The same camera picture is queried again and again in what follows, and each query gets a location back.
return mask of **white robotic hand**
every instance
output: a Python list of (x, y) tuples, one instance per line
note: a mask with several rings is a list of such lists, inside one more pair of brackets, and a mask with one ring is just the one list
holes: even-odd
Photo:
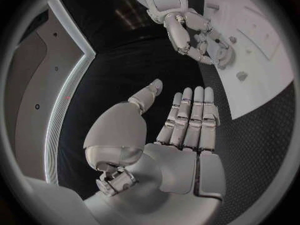
[(215, 149), (216, 126), (220, 125), (218, 108), (214, 105), (214, 91), (198, 86), (176, 93), (171, 111), (157, 136), (156, 144), (191, 149), (197, 153)]
[[(222, 38), (221, 34), (212, 27), (210, 21), (194, 9), (189, 8), (188, 0), (137, 0), (142, 5), (148, 8), (147, 13), (151, 19), (163, 24), (167, 30), (168, 37), (174, 49), (181, 55), (188, 55), (192, 59), (208, 64), (216, 65), (223, 69), (228, 65), (234, 57), (233, 48)], [(190, 45), (190, 35), (186, 27), (200, 31), (203, 36), (198, 39), (198, 46)], [(206, 56), (207, 39), (210, 37), (213, 41), (219, 44), (216, 60), (212, 60)]]
[(141, 114), (146, 112), (163, 89), (159, 79), (143, 88), (128, 102), (114, 105), (104, 112), (89, 130), (85, 141), (88, 164), (102, 171), (99, 189), (112, 196), (135, 184), (125, 167), (136, 163), (146, 143), (147, 127)]

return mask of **robotic hand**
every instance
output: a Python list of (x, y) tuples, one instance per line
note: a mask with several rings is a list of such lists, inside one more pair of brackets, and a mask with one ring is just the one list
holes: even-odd
[[(151, 19), (163, 24), (174, 49), (181, 55), (188, 55), (194, 60), (216, 65), (224, 69), (234, 56), (233, 48), (222, 38), (222, 35), (212, 27), (210, 21), (194, 9), (189, 8), (188, 0), (137, 0), (148, 8), (147, 13)], [(186, 27), (200, 31), (202, 36), (197, 36), (198, 45), (190, 45), (191, 38)], [(206, 56), (209, 37), (219, 45), (216, 60)]]
[(194, 96), (190, 88), (183, 94), (176, 93), (156, 142), (145, 145), (147, 128), (141, 114), (150, 108), (162, 89), (162, 82), (156, 79), (128, 102), (108, 109), (88, 132), (85, 155), (93, 169), (103, 172), (96, 181), (100, 191), (111, 197), (140, 181), (134, 186), (136, 189), (126, 193), (135, 194), (146, 186), (143, 177), (151, 173), (149, 165), (145, 166), (149, 163), (158, 168), (158, 197), (161, 193), (172, 193), (179, 203), (181, 198), (175, 195), (189, 194), (187, 201), (196, 204), (195, 196), (222, 201), (225, 176), (221, 160), (214, 154), (220, 119), (213, 90), (199, 86)]

